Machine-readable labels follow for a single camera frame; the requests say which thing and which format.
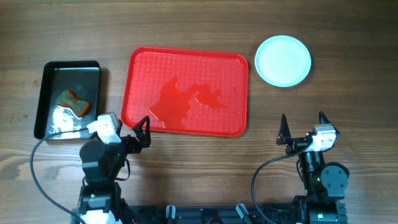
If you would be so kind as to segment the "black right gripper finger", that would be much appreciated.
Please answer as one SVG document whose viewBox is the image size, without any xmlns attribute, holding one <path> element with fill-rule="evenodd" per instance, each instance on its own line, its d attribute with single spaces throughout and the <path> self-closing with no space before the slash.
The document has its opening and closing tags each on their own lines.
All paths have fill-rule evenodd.
<svg viewBox="0 0 398 224">
<path fill-rule="evenodd" d="M 339 130 L 328 120 L 323 111 L 319 111 L 318 119 L 320 124 L 330 124 L 335 129 L 336 134 L 340 133 Z"/>
<path fill-rule="evenodd" d="M 285 144 L 291 144 L 291 143 L 292 143 L 292 137 L 290 134 L 290 129 L 289 129 L 289 125 L 287 122 L 287 118 L 286 118 L 285 114 L 282 114 L 281 122 L 280 122 L 280 129 L 279 129 L 279 133 L 277 135 L 276 144 L 285 145 Z"/>
</svg>

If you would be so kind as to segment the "white plate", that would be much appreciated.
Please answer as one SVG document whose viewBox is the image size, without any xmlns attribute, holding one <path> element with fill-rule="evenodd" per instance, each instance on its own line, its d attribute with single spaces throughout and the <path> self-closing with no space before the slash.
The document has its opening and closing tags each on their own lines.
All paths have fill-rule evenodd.
<svg viewBox="0 0 398 224">
<path fill-rule="evenodd" d="M 254 67 L 268 84 L 287 88 L 302 82 L 310 73 L 312 58 L 298 39 L 277 35 L 265 40 L 257 49 Z"/>
</svg>

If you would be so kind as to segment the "orange green sponge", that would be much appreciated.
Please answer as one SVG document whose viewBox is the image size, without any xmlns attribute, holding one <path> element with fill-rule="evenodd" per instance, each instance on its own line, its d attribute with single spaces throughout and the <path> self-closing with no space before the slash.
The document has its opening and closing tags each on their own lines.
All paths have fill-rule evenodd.
<svg viewBox="0 0 398 224">
<path fill-rule="evenodd" d="M 59 106 L 72 110 L 78 118 L 83 117 L 90 110 L 90 104 L 77 98 L 71 90 L 63 91 L 57 97 L 56 102 Z"/>
</svg>

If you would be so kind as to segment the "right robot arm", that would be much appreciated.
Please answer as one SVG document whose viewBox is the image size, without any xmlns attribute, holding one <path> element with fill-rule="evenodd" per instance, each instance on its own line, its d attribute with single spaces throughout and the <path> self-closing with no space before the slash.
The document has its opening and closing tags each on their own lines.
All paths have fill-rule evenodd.
<svg viewBox="0 0 398 224">
<path fill-rule="evenodd" d="M 325 162 L 324 152 L 335 146 L 340 132 L 325 114 L 318 114 L 319 123 L 302 138 L 290 134 L 286 116 L 281 116 L 276 144 L 286 145 L 288 156 L 298 157 L 298 172 L 305 195 L 295 196 L 289 205 L 290 223 L 347 223 L 345 197 L 349 170 L 337 162 Z"/>
</svg>

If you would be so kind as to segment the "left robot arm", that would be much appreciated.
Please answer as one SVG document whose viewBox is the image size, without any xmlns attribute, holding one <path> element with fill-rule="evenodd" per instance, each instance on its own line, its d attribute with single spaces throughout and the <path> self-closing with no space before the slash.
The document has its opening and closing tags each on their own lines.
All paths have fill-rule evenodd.
<svg viewBox="0 0 398 224">
<path fill-rule="evenodd" d="M 134 136 L 120 136 L 122 122 L 114 113 L 98 116 L 87 125 L 97 140 L 80 149 L 81 168 L 85 174 L 78 201 L 77 221 L 86 224 L 137 223 L 137 215 L 121 197 L 118 174 L 131 168 L 127 156 L 139 154 L 151 144 L 150 118 L 145 116 L 133 128 Z"/>
</svg>

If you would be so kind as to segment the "red plastic tray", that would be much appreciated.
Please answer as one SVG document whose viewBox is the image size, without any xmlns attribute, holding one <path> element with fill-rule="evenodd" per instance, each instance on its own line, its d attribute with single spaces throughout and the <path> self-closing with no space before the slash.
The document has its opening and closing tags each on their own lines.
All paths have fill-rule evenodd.
<svg viewBox="0 0 398 224">
<path fill-rule="evenodd" d="M 249 63 L 241 54 L 139 47 L 129 59 L 120 117 L 151 131 L 237 137 L 246 129 Z"/>
</svg>

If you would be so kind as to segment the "black water basin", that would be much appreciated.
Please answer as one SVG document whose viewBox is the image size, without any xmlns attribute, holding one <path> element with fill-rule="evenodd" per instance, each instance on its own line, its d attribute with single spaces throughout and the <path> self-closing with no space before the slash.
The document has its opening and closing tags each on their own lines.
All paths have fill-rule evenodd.
<svg viewBox="0 0 398 224">
<path fill-rule="evenodd" d="M 53 133 L 61 133 L 53 139 L 92 138 L 92 133 L 80 129 L 97 118 L 100 85 L 101 68 L 95 60 L 47 63 L 42 75 L 34 137 L 43 139 Z M 86 115 L 79 118 L 70 108 L 57 104 L 57 97 L 65 90 L 89 103 Z"/>
</svg>

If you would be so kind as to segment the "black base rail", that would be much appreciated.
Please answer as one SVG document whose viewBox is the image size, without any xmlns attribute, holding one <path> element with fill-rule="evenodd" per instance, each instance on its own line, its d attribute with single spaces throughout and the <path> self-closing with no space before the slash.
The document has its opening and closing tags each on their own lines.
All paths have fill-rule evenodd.
<svg viewBox="0 0 398 224">
<path fill-rule="evenodd" d="M 348 216 L 343 203 L 310 203 L 293 205 L 292 203 L 275 203 L 261 205 L 262 212 L 254 206 L 239 203 L 235 206 L 215 207 L 167 207 L 130 206 L 127 216 L 131 221 L 117 220 L 112 213 L 102 210 L 88 211 L 82 215 L 78 209 L 73 212 L 84 223 L 337 223 L 347 224 Z"/>
</svg>

